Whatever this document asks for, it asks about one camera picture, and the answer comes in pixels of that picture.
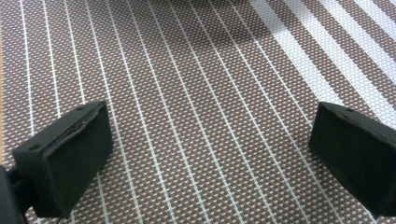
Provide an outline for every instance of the brown patterned mat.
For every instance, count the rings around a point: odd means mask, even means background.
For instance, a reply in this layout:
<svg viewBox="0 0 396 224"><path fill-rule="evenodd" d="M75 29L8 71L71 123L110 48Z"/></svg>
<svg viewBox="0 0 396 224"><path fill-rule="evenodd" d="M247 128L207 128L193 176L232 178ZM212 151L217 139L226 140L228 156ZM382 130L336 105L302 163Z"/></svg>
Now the brown patterned mat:
<svg viewBox="0 0 396 224"><path fill-rule="evenodd" d="M318 101L396 128L394 0L0 4L6 167L107 101L114 153L62 222L375 222L307 142Z"/></svg>

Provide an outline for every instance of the woven mat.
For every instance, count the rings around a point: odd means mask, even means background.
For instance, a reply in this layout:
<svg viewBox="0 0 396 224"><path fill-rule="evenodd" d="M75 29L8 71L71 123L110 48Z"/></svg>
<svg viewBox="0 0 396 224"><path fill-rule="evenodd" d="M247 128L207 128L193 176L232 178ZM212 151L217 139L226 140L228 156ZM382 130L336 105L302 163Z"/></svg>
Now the woven mat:
<svg viewBox="0 0 396 224"><path fill-rule="evenodd" d="M62 222L374 222L307 142L319 101L396 128L394 0L0 4L6 167L107 101L114 153Z"/></svg>

